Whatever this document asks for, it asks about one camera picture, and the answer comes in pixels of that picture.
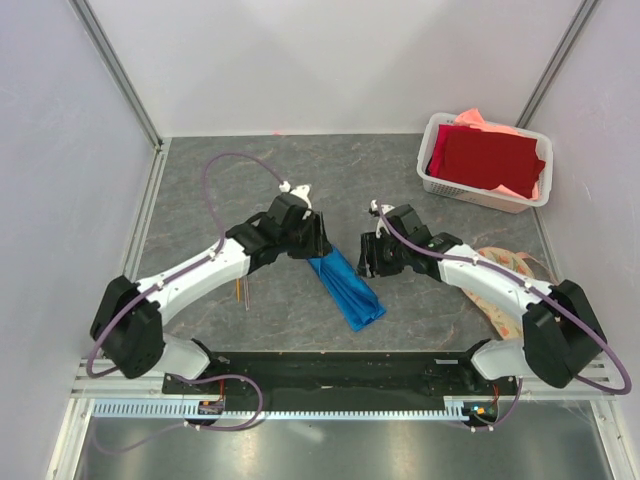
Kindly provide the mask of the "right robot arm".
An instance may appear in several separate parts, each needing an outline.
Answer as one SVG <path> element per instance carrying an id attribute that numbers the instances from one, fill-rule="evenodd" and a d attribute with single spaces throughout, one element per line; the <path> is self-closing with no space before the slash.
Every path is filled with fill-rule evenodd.
<path id="1" fill-rule="evenodd" d="M 362 234 L 359 274 L 385 277 L 405 268 L 468 291 L 519 325 L 516 338 L 481 341 L 468 350 L 470 361 L 457 377 L 469 393 L 508 376 L 535 375 L 564 388 L 606 343 L 584 291 L 569 280 L 552 285 L 516 273 L 446 233 L 427 237 L 416 249 L 386 231 Z"/>

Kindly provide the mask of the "blue cloth napkin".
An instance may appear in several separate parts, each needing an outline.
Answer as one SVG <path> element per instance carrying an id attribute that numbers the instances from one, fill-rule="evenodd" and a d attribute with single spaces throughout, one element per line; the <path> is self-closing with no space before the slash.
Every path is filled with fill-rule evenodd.
<path id="1" fill-rule="evenodd" d="M 336 247 L 330 254 L 307 262 L 354 332 L 386 314 L 378 296 Z"/>

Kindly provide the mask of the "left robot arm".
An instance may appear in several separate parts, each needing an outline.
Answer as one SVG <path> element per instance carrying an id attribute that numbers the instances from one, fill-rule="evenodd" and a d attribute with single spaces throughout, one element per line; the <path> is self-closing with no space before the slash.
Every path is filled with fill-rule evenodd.
<path id="1" fill-rule="evenodd" d="M 281 254 L 308 260 L 323 258 L 331 250 L 322 214 L 294 207 L 286 214 L 259 212 L 210 248 L 154 276 L 112 279 L 90 327 L 94 347 L 88 376 L 120 373 L 136 379 L 162 367 L 184 378 L 196 392 L 211 392 L 220 371 L 206 347 L 172 336 L 166 325 L 195 301 L 274 263 Z"/>

